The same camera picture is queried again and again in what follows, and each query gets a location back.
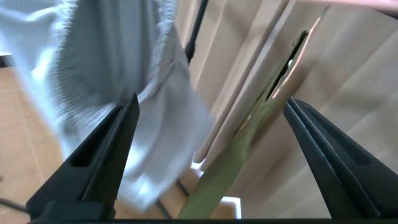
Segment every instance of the olive green fabric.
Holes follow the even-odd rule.
[[[231,142],[202,175],[178,218],[209,218],[225,195],[225,192],[231,187],[245,160],[248,158],[249,149],[258,134],[257,132],[261,130],[261,126],[275,112],[276,104],[280,103],[279,101],[281,100],[287,100],[287,98],[271,99],[269,95],[283,81],[285,74],[289,74],[294,67],[289,66],[285,72],[283,71],[291,57],[293,57],[291,65],[296,63],[297,57],[303,47],[302,43],[307,38],[306,32],[303,32],[303,34],[305,35],[301,36],[302,41],[295,47],[294,52],[292,52],[293,56],[291,54],[289,59],[284,61],[278,69],[277,73],[272,76],[264,91],[257,99],[253,109],[236,131]]]

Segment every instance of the hanging garment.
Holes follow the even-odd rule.
[[[211,118],[190,86],[172,0],[0,0],[0,31],[64,159],[137,93],[118,199],[144,210],[172,185]]]

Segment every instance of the wooden floor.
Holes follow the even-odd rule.
[[[24,204],[62,163],[58,142],[21,90],[11,68],[0,68],[0,197]],[[184,184],[192,189],[198,177],[188,170]],[[173,186],[161,197],[177,217],[186,197]],[[139,213],[116,202],[116,218],[163,218],[155,206]],[[234,218],[235,207],[222,203],[212,218]],[[27,223],[29,216],[0,207],[0,223]]]

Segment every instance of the tile grout line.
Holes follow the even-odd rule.
[[[30,153],[32,154],[32,156],[34,158],[36,167],[40,174],[40,184],[43,185],[45,182],[44,175],[43,175],[42,169],[40,168],[40,162],[39,162],[39,158],[37,157],[36,148],[33,144],[32,134],[30,133],[29,128],[27,126],[25,115],[22,113],[22,105],[21,105],[21,101],[20,101],[18,95],[17,95],[17,103],[18,103],[18,107],[19,107],[19,116],[22,117],[22,122],[24,123],[24,129],[25,129],[25,132],[27,133],[27,138],[28,138],[28,142],[29,142],[29,146],[30,146]]]

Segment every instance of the corrugated wall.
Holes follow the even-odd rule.
[[[189,36],[199,1],[177,17]],[[204,169],[231,139],[267,79],[324,4],[209,1],[192,80],[216,118],[197,153]],[[380,12],[332,6],[296,71],[307,78],[295,93],[398,172],[398,21]],[[259,141],[229,195],[242,200],[243,217],[329,217],[315,179],[284,117]]]

